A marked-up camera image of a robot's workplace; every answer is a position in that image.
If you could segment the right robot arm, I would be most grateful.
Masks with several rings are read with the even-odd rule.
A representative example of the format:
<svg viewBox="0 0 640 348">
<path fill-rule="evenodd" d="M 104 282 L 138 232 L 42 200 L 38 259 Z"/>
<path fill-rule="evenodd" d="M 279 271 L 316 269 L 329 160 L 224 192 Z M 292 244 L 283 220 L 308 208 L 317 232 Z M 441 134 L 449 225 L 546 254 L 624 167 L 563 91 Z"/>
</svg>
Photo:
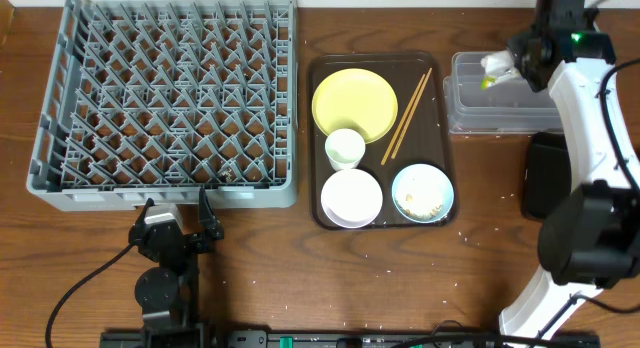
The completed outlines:
<svg viewBox="0 0 640 348">
<path fill-rule="evenodd" d="M 619 105 L 608 34 L 585 0 L 537 0 L 530 28 L 507 45 L 507 67 L 561 116 L 571 192 L 544 219 L 539 266 L 499 316 L 502 343 L 550 347 L 581 304 L 639 274 L 639 159 Z"/>
</svg>

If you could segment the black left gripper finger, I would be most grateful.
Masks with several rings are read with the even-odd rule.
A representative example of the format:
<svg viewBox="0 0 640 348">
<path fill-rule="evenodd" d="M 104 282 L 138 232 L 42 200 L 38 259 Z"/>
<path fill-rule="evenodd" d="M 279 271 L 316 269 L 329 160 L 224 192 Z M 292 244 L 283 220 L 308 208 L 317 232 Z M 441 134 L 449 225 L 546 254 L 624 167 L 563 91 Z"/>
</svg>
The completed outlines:
<svg viewBox="0 0 640 348">
<path fill-rule="evenodd" d="M 204 229 L 204 232 L 213 240 L 221 240 L 224 238 L 224 229 L 214 214 L 211 207 L 206 190 L 201 187 L 198 192 L 198 222 Z"/>
<path fill-rule="evenodd" d="M 150 207 L 154 206 L 154 200 L 152 198 L 148 198 L 145 202 L 145 205 L 142 208 L 142 211 L 140 213 L 140 215 L 138 216 L 138 218 L 136 219 L 134 226 L 135 227 L 144 227 L 145 226 L 145 218 L 146 218 L 146 214 L 147 211 Z"/>
</svg>

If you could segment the green snack wrapper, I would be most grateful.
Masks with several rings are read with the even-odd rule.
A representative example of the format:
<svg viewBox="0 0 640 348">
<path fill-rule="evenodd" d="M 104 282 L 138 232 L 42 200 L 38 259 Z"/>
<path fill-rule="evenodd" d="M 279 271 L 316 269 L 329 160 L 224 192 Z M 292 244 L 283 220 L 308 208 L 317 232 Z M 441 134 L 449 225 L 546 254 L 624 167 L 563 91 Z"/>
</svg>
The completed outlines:
<svg viewBox="0 0 640 348">
<path fill-rule="evenodd" d="M 488 88 L 496 85 L 496 77 L 493 76 L 484 76 L 483 80 L 481 82 L 481 89 L 482 90 L 487 90 Z"/>
</svg>

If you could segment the pale green plastic cup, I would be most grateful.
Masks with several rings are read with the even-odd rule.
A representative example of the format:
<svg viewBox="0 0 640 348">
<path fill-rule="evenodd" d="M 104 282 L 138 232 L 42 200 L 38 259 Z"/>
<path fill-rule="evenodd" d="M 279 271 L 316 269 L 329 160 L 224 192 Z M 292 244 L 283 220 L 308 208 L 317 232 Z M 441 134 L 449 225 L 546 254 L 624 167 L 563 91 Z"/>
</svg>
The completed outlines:
<svg viewBox="0 0 640 348">
<path fill-rule="evenodd" d="M 341 171 L 358 166 L 364 156 L 366 143 L 357 131 L 343 128 L 327 137 L 324 148 L 332 168 Z"/>
</svg>

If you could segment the light blue bowl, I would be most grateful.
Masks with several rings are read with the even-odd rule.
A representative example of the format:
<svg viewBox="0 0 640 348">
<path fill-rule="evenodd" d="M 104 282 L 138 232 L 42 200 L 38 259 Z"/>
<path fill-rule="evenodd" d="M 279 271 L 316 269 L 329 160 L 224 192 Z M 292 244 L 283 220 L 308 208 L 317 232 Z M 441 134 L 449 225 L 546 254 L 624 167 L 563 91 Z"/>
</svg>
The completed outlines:
<svg viewBox="0 0 640 348">
<path fill-rule="evenodd" d="M 453 181 L 443 170 L 429 164 L 412 164 L 395 176 L 391 198 L 407 220 L 437 225 L 452 217 L 456 193 Z"/>
</svg>

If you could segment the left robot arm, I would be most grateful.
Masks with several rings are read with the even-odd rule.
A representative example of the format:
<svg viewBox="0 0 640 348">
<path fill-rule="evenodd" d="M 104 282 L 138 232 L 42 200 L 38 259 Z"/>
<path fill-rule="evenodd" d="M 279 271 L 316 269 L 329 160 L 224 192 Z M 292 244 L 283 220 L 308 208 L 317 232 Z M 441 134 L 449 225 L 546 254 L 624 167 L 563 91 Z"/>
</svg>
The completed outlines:
<svg viewBox="0 0 640 348">
<path fill-rule="evenodd" d="M 142 309 L 144 347 L 214 347 L 214 328 L 199 318 L 198 257 L 215 251 L 224 231 L 204 189 L 198 193 L 201 230 L 185 233 L 175 204 L 149 199 L 128 240 L 157 265 L 137 280 L 134 295 Z"/>
</svg>

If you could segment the white pink bowl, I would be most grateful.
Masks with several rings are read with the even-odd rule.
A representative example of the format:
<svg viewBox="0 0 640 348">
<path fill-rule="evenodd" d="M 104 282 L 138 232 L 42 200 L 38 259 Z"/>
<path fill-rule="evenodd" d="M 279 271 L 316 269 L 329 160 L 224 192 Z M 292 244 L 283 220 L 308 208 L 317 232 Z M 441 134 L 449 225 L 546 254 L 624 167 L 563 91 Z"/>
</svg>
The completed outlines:
<svg viewBox="0 0 640 348">
<path fill-rule="evenodd" d="M 321 207 L 340 228 L 356 229 L 372 223 L 383 205 L 383 192 L 377 180 L 366 171 L 346 169 L 335 172 L 324 183 Z"/>
</svg>

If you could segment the yellow plastic plate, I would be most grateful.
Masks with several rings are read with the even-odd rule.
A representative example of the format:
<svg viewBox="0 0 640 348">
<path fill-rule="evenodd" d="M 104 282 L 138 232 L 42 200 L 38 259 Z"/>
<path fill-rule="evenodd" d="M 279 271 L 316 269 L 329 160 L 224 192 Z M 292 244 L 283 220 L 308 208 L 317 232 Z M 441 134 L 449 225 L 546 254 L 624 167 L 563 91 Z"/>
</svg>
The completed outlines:
<svg viewBox="0 0 640 348">
<path fill-rule="evenodd" d="M 320 82 L 313 93 L 311 112 L 316 126 L 326 136 L 339 129 L 352 129 L 369 144 L 381 139 L 394 125 L 398 99 L 381 75 L 347 68 Z"/>
</svg>

